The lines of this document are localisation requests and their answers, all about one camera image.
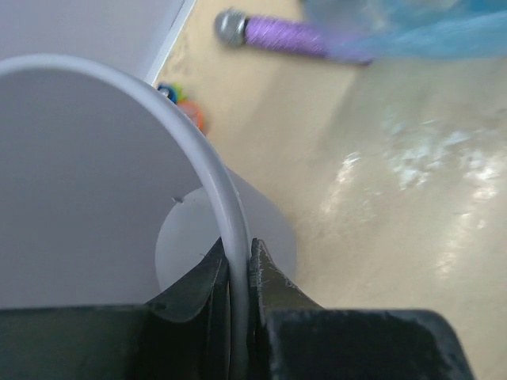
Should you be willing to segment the blue plastic trash bag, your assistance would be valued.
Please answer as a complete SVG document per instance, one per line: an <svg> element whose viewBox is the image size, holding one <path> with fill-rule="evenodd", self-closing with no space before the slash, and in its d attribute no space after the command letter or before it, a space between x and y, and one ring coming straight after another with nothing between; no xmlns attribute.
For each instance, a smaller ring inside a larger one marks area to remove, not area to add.
<svg viewBox="0 0 507 380"><path fill-rule="evenodd" d="M305 1L330 57L461 59L506 54L504 1Z"/></svg>

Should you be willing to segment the grey plastic trash bin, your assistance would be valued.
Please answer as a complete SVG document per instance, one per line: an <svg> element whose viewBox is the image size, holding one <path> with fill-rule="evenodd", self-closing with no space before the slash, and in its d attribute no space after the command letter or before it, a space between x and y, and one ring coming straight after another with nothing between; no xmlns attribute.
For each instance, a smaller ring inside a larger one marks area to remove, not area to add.
<svg viewBox="0 0 507 380"><path fill-rule="evenodd" d="M295 273L295 235L280 210L159 91L68 55L2 61L2 308L145 302L221 240L229 376L243 379L254 238Z"/></svg>

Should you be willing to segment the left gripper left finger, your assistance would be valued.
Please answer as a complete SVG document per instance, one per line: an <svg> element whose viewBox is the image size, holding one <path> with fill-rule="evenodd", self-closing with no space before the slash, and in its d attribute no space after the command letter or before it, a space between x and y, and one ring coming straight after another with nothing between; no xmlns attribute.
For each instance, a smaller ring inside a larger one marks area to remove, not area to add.
<svg viewBox="0 0 507 380"><path fill-rule="evenodd" d="M229 268L221 242L143 305L4 310L4 379L225 379Z"/></svg>

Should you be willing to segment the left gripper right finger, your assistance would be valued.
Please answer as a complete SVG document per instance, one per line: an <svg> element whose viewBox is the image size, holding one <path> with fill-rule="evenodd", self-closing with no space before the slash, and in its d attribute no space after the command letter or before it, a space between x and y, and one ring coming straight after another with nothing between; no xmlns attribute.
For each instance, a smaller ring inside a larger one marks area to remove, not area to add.
<svg viewBox="0 0 507 380"><path fill-rule="evenodd" d="M421 309L325 309L253 239L252 379L472 379L451 325Z"/></svg>

